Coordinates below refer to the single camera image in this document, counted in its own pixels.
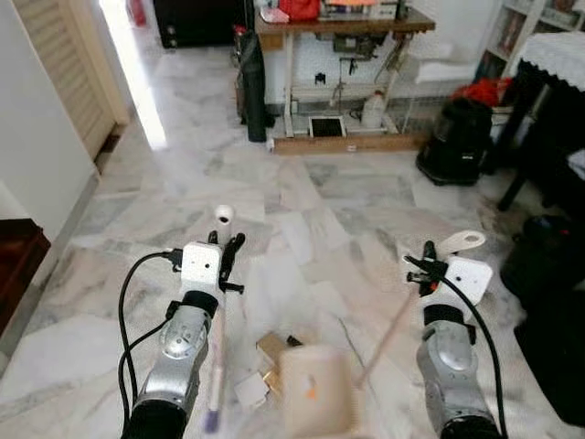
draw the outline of wooden table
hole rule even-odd
[[[399,66],[408,52],[411,38],[420,32],[434,30],[435,22],[430,18],[411,8],[409,16],[405,20],[355,20],[355,21],[303,21],[286,24],[266,23],[257,13],[255,21],[256,33],[261,39],[262,49],[270,50],[282,48],[286,52],[286,71],[285,71],[285,100],[284,100],[284,129],[286,137],[294,137],[293,117],[291,106],[293,101],[293,62],[294,62],[294,36],[303,32],[309,33],[337,33],[337,34],[367,34],[367,33],[384,33],[393,32],[394,39],[401,42],[397,53],[396,68],[390,71],[390,78],[386,86],[385,102],[388,104],[390,91],[399,74]],[[315,138],[311,139],[313,144],[328,142],[333,138]],[[352,150],[359,149],[360,145],[352,145]]]

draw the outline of white tablecloth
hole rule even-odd
[[[521,59],[585,91],[585,32],[530,36],[514,59],[513,76]]]

